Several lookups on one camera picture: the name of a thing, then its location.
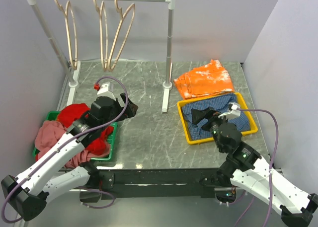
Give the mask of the red t shirt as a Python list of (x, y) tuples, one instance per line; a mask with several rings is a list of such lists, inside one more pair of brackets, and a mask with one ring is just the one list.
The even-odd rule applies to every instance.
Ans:
[[(89, 110), (85, 103), (71, 104), (60, 111), (56, 121), (69, 128), (73, 121), (79, 119), (82, 114)], [(78, 157), (84, 159), (108, 157), (111, 150), (111, 144), (107, 142), (108, 137), (113, 133), (114, 127), (108, 126), (101, 133), (100, 137), (94, 140), (85, 150), (78, 154)]]

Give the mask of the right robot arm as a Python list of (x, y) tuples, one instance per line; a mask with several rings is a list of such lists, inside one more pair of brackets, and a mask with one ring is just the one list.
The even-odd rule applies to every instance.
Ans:
[(309, 194), (277, 172), (272, 164), (250, 145), (242, 141), (242, 133), (228, 120), (236, 118), (242, 109), (236, 103), (229, 104), (229, 110), (220, 113), (212, 107), (204, 110), (191, 109), (192, 124), (203, 119), (204, 131), (210, 132), (226, 160), (217, 171), (222, 186), (236, 186), (268, 204), (288, 227), (307, 227), (318, 208), (317, 194)]

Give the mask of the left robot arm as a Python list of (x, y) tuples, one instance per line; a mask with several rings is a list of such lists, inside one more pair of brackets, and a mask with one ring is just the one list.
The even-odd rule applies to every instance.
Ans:
[(111, 123), (136, 116), (138, 106), (125, 93), (120, 96), (125, 102), (123, 107), (117, 99), (98, 97), (35, 164), (16, 177), (8, 175), (1, 181), (4, 203), (10, 204), (22, 220), (34, 219), (50, 201), (73, 188), (100, 184), (99, 171), (88, 161), (59, 177), (53, 176), (99, 138)]

